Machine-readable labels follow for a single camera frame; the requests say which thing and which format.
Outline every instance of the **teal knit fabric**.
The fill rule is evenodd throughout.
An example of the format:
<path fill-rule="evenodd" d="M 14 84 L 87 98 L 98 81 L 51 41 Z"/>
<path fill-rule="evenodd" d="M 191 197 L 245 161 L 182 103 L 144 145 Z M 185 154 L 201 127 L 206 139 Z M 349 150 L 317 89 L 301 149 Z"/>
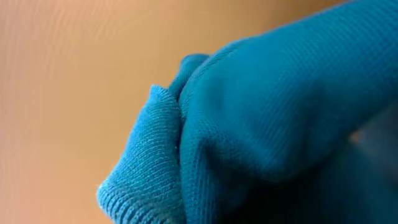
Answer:
<path fill-rule="evenodd" d="M 398 1 L 359 0 L 153 86 L 98 189 L 115 223 L 398 223 L 348 136 L 398 99 Z"/>

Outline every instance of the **blue fabric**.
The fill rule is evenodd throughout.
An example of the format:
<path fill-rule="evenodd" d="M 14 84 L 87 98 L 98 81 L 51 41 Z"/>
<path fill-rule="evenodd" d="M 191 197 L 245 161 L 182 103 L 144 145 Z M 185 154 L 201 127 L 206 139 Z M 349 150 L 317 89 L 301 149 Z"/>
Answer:
<path fill-rule="evenodd" d="M 334 7 L 153 86 L 98 189 L 115 223 L 397 223 L 348 136 L 398 98 L 398 1 Z"/>

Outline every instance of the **orange background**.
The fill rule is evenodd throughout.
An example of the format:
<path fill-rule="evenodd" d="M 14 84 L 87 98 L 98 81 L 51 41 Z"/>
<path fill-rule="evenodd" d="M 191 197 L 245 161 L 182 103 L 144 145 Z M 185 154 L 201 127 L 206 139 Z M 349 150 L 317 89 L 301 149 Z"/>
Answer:
<path fill-rule="evenodd" d="M 0 223 L 111 223 L 97 186 L 180 59 L 341 0 L 0 0 Z"/>

